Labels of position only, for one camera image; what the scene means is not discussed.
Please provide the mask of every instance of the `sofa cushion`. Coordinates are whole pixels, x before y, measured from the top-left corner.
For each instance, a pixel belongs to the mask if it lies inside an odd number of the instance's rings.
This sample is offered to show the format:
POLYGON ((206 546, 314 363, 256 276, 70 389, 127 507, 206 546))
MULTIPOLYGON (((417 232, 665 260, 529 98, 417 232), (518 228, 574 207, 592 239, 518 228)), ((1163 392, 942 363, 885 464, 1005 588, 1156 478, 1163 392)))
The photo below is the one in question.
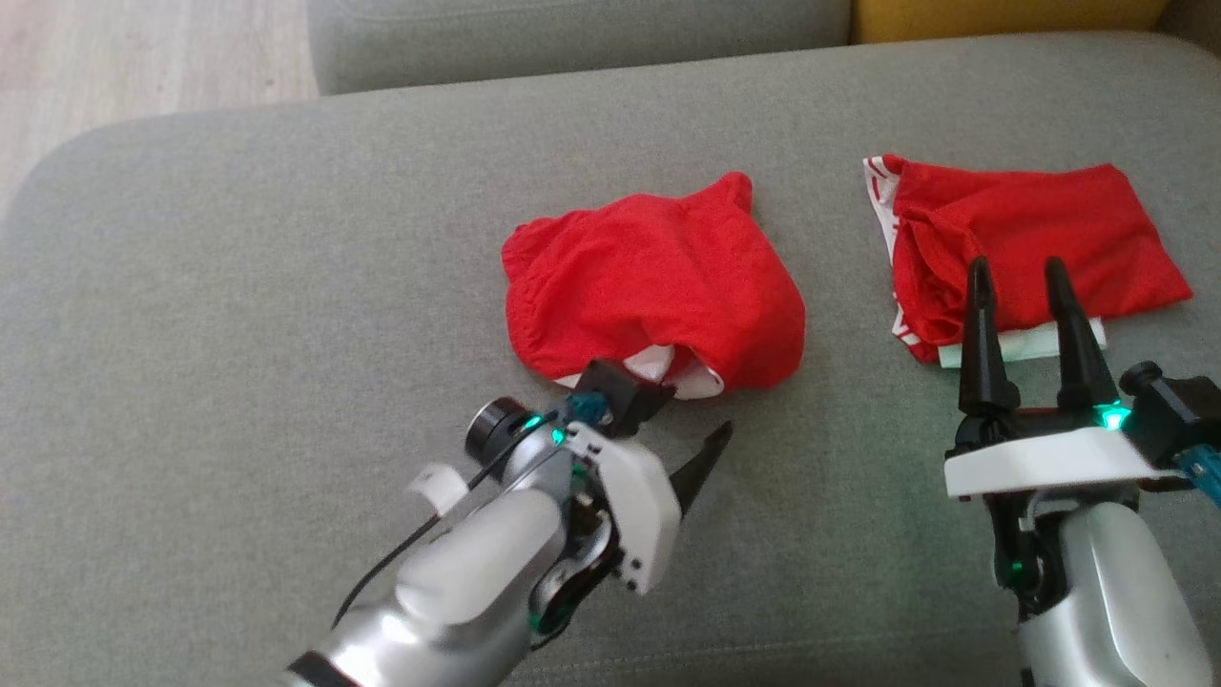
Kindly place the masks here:
MULTIPOLYGON (((1109 322, 1112 370, 1153 359, 1219 379, 1219 111, 1221 61, 1199 49, 1045 34, 85 134, 32 173, 0 246, 4 682, 211 686, 280 669, 425 517, 404 495, 421 465, 474 473, 475 411, 559 399, 509 349, 513 227, 740 168, 806 300, 803 366, 646 428, 672 467, 723 420, 737 432, 662 586, 606 584, 510 685, 1016 686, 988 516, 945 498, 956 378, 890 334, 861 159, 1116 164, 1197 297, 1109 322)), ((1053 362, 1010 373, 1029 403, 1054 400, 1053 362)), ((1195 494, 1142 513, 1221 664, 1221 514, 1195 494)))
POLYGON ((850 0, 310 0, 319 88, 352 93, 842 45, 850 0))

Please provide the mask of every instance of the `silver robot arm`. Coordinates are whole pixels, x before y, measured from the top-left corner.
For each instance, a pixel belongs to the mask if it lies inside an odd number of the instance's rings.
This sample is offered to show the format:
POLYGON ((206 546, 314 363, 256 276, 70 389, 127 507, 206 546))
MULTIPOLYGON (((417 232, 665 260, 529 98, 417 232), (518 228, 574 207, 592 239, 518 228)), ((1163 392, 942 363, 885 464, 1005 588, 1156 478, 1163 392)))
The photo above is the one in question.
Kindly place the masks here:
POLYGON ((1204 641, 1134 510, 1138 484, 1181 478, 1149 466, 1122 433, 1104 428, 1006 442, 946 461, 950 497, 980 499, 1000 517, 1006 504, 1024 503, 1012 515, 1034 571, 1002 544, 995 555, 996 582, 1020 599, 1028 685, 1212 685, 1204 641))
POLYGON ((983 502, 996 583, 1018 602, 1023 685, 1210 687, 1212 666, 1140 492, 1198 488, 1221 506, 1221 390, 1128 371, 1128 411, 1063 264, 1046 265, 1060 337, 1054 409, 1023 409, 1005 376, 987 260, 971 268, 947 494, 983 502))
MULTIPOLYGON (((604 362, 582 383, 598 392, 581 394, 579 384, 563 412, 534 414, 512 399, 485 408, 466 450, 504 487, 501 495, 411 554, 386 598, 341 610, 330 636, 277 685, 492 687, 563 632, 606 577, 636 594, 656 587, 731 428, 667 476, 628 437, 673 390, 604 362)), ((436 465, 413 486, 438 517, 469 492, 436 465)))

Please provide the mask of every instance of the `folded red garment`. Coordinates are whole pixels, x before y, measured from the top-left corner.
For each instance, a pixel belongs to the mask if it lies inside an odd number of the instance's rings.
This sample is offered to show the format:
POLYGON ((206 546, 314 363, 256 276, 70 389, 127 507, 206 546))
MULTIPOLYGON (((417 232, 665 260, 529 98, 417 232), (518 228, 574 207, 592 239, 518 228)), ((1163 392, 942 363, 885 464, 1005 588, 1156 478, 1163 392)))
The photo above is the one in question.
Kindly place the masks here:
POLYGON ((1002 331, 1051 320, 1043 275, 1051 255, 1063 259, 1090 316, 1192 297, 1127 177, 1111 165, 973 172, 883 155, 866 167, 891 248, 895 333, 924 362, 962 340, 967 266, 977 255, 988 256, 1002 331))
POLYGON ((730 172, 686 198, 630 195, 519 226, 501 251, 518 358, 569 386, 614 359, 686 399, 791 376, 806 309, 751 195, 730 172))

